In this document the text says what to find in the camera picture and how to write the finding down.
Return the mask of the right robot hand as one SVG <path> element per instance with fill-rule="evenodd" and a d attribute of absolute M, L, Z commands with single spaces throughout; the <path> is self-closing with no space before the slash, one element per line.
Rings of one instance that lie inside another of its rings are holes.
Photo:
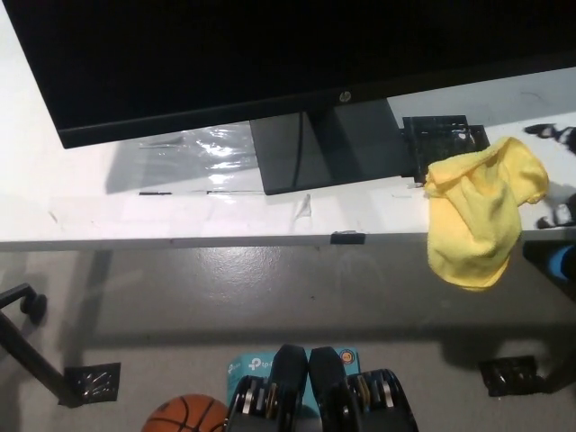
<path fill-rule="evenodd" d="M 559 123 L 539 123 L 524 128 L 524 132 L 539 139 L 552 139 L 575 155 L 575 127 Z M 569 228 L 575 226 L 575 193 L 554 203 L 551 213 L 536 222 L 539 230 Z"/>

